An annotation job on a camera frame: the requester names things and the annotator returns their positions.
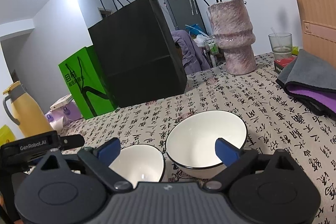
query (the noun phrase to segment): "vase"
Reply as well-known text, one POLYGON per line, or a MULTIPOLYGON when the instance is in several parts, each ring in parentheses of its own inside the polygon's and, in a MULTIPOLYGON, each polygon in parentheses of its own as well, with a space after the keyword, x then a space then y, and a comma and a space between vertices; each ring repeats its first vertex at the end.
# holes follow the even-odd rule
POLYGON ((215 3, 208 8, 217 46, 223 50, 226 71, 244 75, 257 67, 251 45, 253 26, 243 0, 215 3))

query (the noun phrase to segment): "white bowl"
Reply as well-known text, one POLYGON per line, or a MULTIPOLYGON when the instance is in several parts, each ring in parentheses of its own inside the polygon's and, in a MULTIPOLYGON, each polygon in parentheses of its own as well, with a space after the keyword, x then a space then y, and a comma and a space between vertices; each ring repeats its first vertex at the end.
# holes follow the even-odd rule
POLYGON ((231 112, 212 110, 197 113, 170 132, 166 141, 167 155, 188 175, 209 179, 225 169, 215 152, 218 138, 241 149, 247 140, 247 126, 231 112))
POLYGON ((160 182, 165 166, 165 159, 159 149, 148 144, 137 144, 123 148, 109 168, 135 188, 139 181, 160 182))

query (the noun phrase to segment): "red box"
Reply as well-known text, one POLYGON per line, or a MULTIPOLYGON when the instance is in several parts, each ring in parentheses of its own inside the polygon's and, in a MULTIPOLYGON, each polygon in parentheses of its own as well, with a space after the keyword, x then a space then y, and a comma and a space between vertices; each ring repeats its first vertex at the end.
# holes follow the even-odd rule
POLYGON ((296 56, 290 58, 284 58, 280 60, 274 60, 274 71, 280 73, 284 67, 286 67, 290 62, 292 62, 296 56))

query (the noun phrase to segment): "green box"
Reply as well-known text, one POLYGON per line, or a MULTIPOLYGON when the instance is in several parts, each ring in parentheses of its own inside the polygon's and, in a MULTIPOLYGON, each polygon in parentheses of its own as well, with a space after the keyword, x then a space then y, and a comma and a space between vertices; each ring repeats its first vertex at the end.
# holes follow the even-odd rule
POLYGON ((114 96, 106 88, 104 74, 93 46, 80 49, 58 66, 85 119, 117 108, 114 96))

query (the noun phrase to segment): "calligraphy tablecloth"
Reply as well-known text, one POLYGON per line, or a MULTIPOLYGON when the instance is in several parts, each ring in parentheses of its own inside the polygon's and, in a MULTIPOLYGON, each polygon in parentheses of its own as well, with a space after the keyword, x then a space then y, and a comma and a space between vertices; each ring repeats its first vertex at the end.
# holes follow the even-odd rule
POLYGON ((283 92, 275 83, 273 54, 256 56, 256 61, 257 70, 243 76, 228 74, 225 65, 189 75, 185 94, 82 119, 65 127, 61 135, 81 134, 85 145, 92 147, 113 137, 120 139, 122 147, 154 145, 166 158, 166 179, 190 181, 193 178, 167 157, 167 135, 195 113, 227 110, 246 122, 246 147, 264 154, 283 148, 310 177, 322 198, 314 224, 336 223, 336 122, 328 116, 315 116, 283 92))

